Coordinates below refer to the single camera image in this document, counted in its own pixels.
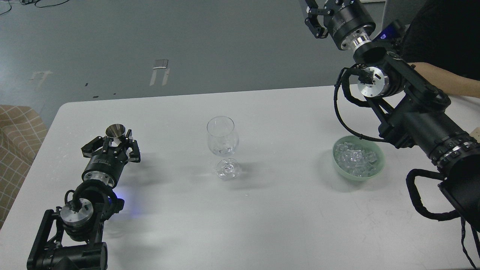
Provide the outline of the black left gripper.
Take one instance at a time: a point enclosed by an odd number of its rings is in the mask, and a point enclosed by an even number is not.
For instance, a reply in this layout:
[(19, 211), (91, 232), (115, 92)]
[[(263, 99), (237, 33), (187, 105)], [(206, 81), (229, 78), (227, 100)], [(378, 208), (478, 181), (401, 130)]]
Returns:
[(111, 147), (113, 141), (108, 136), (97, 136), (81, 147), (84, 158), (89, 162), (82, 173), (82, 180), (98, 180), (110, 188), (118, 185), (120, 176), (128, 162), (141, 162), (141, 153), (137, 140), (131, 138), (132, 130), (128, 129), (120, 137), (119, 150)]

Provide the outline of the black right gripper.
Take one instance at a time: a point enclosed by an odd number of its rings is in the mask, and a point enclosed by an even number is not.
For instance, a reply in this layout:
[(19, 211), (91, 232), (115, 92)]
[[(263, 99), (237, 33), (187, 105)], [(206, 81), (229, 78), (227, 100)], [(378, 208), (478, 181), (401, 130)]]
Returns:
[[(349, 49), (347, 39), (357, 32), (365, 32), (370, 36), (376, 23), (359, 0), (327, 0), (322, 8), (315, 0), (305, 0), (305, 25), (315, 38), (327, 38), (329, 34), (334, 44), (341, 51)], [(324, 16), (322, 26), (318, 20)]]

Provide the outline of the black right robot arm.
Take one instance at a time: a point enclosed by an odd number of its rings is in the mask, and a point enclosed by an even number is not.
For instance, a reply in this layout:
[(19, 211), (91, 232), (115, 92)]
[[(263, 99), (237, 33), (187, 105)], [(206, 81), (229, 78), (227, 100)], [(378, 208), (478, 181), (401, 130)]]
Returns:
[[(419, 146), (437, 171), (412, 169), (407, 174), (413, 207), (439, 222), (460, 218), (461, 241), (469, 224), (478, 249), (479, 142), (445, 114), (449, 97), (383, 43), (371, 40), (376, 25), (359, 0), (326, 0), (322, 5), (307, 0), (304, 22), (315, 38), (331, 36), (339, 50), (353, 52), (355, 63), (341, 70), (334, 86), (334, 111), (341, 125), (360, 140), (397, 149)], [(378, 138), (345, 124), (338, 110), (340, 89), (350, 103), (373, 110), (381, 122)], [(429, 212), (415, 185), (418, 176), (439, 180), (439, 190), (454, 210)]]

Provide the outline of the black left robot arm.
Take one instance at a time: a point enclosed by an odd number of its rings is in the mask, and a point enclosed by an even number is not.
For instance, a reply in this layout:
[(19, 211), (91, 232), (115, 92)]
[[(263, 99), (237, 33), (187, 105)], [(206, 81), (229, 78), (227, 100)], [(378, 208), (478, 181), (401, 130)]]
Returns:
[(141, 161), (131, 133), (122, 124), (113, 124), (104, 136), (81, 148), (89, 159), (82, 183), (65, 193), (62, 207), (45, 211), (27, 259), (28, 270), (107, 269), (104, 223), (125, 205), (114, 188), (125, 165)]

